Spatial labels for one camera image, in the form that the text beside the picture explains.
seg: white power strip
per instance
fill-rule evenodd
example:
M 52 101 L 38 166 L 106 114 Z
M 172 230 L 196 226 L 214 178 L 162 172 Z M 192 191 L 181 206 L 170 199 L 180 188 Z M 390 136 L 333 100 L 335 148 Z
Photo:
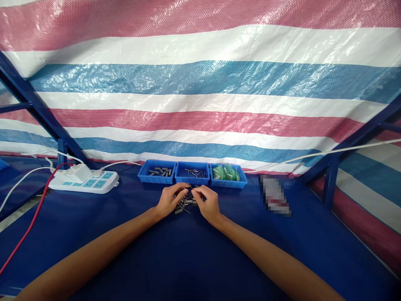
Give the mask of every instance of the white power strip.
M 83 183 L 65 182 L 64 180 L 54 178 L 50 181 L 49 188 L 54 190 L 67 190 L 78 192 L 89 192 L 96 194 L 105 194 L 117 187 L 120 176 L 115 171 L 103 171 L 99 177 L 91 176 Z

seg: blue stripe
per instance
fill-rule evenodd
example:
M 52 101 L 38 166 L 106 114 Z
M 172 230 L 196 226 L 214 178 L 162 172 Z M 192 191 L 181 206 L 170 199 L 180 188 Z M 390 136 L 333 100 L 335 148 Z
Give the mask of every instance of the blue stripe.
M 401 173 L 380 162 L 353 153 L 340 168 L 389 201 L 401 207 Z
M 199 61 L 180 65 L 52 64 L 30 78 L 39 92 L 258 94 L 390 103 L 401 68 Z
M 0 141 L 19 143 L 33 143 L 56 147 L 52 138 L 45 138 L 36 134 L 15 131 L 0 130 Z M 248 161 L 262 161 L 267 163 L 280 163 L 304 156 L 310 153 L 318 153 L 318 150 L 282 150 L 266 149 L 249 145 L 225 145 L 225 144 L 192 144 L 174 141 L 147 141 L 147 142 L 122 142 L 105 138 L 75 138 L 75 141 L 83 150 L 97 150 L 106 153 L 159 153 L 175 157 L 206 157 L 206 158 L 239 158 Z M 321 156 L 298 160 L 306 162 L 306 166 L 313 165 Z

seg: metal pin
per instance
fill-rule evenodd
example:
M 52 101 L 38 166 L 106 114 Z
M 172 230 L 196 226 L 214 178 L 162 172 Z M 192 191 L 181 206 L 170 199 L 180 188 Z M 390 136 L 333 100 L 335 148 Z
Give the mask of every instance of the metal pin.
M 181 209 L 184 209 L 186 212 L 188 212 L 189 214 L 191 214 L 187 209 L 185 209 L 185 206 L 181 205 Z

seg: white cable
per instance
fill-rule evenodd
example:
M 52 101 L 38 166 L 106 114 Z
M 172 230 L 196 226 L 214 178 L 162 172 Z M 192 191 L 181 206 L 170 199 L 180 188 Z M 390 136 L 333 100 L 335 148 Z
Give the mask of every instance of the white cable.
M 50 167 L 39 167 L 39 168 L 37 168 L 37 169 L 31 170 L 31 171 L 28 172 L 26 175 L 24 175 L 24 176 L 22 177 L 22 179 L 19 180 L 19 181 L 14 185 L 14 187 L 11 188 L 11 190 L 8 192 L 8 194 L 7 194 L 7 196 L 5 197 L 3 203 L 1 204 L 0 213 L 1 213 L 1 211 L 3 210 L 4 205 L 6 204 L 6 202 L 7 202 L 8 198 L 10 197 L 11 193 L 14 191 L 14 189 L 15 189 L 24 179 L 25 179 L 27 176 L 29 176 L 31 173 L 33 173 L 34 171 L 39 170 L 39 169 L 45 169 L 45 168 L 50 168 Z
M 54 151 L 54 152 L 56 152 L 56 153 L 59 153 L 60 155 L 66 156 L 67 158 L 75 159 L 75 160 L 77 160 L 78 162 L 84 164 L 84 162 L 83 162 L 82 160 L 80 160 L 80 159 L 78 159 L 78 158 L 75 158 L 75 157 L 73 157 L 73 156 L 71 156 L 71 155 L 64 154 L 64 153 L 62 153 L 62 152 L 60 152 L 60 151 L 58 151 L 58 150 L 48 150 L 48 151 L 45 151 L 45 152 L 43 152 L 43 153 L 30 153 L 30 154 L 23 153 L 23 154 L 21 154 L 21 155 L 24 155 L 24 156 L 43 155 L 43 154 L 45 154 L 45 153 L 49 153 L 49 152 L 52 152 L 52 151 Z
M 109 165 L 106 165 L 106 166 L 102 167 L 100 170 L 104 170 L 106 167 L 109 167 L 109 166 L 115 165 L 115 164 L 120 164 L 120 163 L 132 163 L 132 164 L 136 164 L 136 165 L 142 166 L 142 164 L 131 162 L 131 161 L 120 161 L 120 162 L 114 162 L 114 163 L 111 163 Z
M 330 150 L 330 151 L 321 152 L 321 153 L 314 153 L 314 154 L 298 157 L 298 158 L 295 158 L 295 159 L 291 159 L 291 160 L 288 160 L 288 161 L 284 161 L 284 162 L 281 162 L 281 163 L 276 163 L 276 164 L 273 164 L 273 165 L 267 165 L 263 169 L 257 169 L 257 170 L 253 170 L 253 171 L 244 171 L 244 173 L 253 173 L 253 172 L 258 172 L 258 171 L 266 171 L 267 168 L 271 168 L 273 166 L 277 166 L 277 165 L 280 165 L 280 164 L 290 163 L 290 162 L 293 162 L 293 161 L 296 161 L 296 160 L 299 160 L 299 159 L 303 159 L 303 158 L 314 157 L 314 156 L 318 156 L 318 155 L 327 155 L 329 153 L 339 153 L 339 152 L 342 152 L 342 151 L 350 151 L 350 150 L 353 150 L 353 149 L 366 148 L 366 147 L 377 146 L 377 145 L 388 144 L 388 143 L 395 143 L 395 142 L 401 142 L 401 139 L 387 140 L 387 141 L 381 141 L 381 142 L 376 142 L 376 143 L 371 143 L 371 144 L 353 146 L 353 147 L 349 147 L 349 148 L 341 148 L 341 149 L 338 149 L 338 150 Z

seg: blue plastic bin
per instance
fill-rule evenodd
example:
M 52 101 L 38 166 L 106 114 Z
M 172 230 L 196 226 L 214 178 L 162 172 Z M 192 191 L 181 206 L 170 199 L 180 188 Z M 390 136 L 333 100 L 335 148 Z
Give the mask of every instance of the blue plastic bin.
M 185 169 L 196 169 L 197 171 L 204 171 L 205 178 L 197 178 Z M 185 182 L 191 185 L 207 185 L 210 180 L 210 171 L 207 163 L 195 162 L 178 162 L 177 171 L 175 173 L 175 180 L 177 183 Z
M 151 176 L 148 172 L 149 169 L 155 170 L 155 167 L 167 167 L 172 169 L 171 176 L 162 177 L 160 175 Z M 156 184 L 172 184 L 174 179 L 175 169 L 177 168 L 176 162 L 172 161 L 159 161 L 159 160 L 146 160 L 145 164 L 141 167 L 138 173 L 138 177 L 142 183 L 156 183 Z
M 239 166 L 239 165 L 231 165 L 231 167 L 233 168 L 233 170 L 237 169 L 240 181 L 227 181 L 227 180 L 213 179 L 213 168 L 215 168 L 219 165 L 222 165 L 223 167 L 225 166 L 225 164 L 209 164 L 211 186 L 243 189 L 244 186 L 248 183 L 245 173 L 242 170 L 241 166 Z

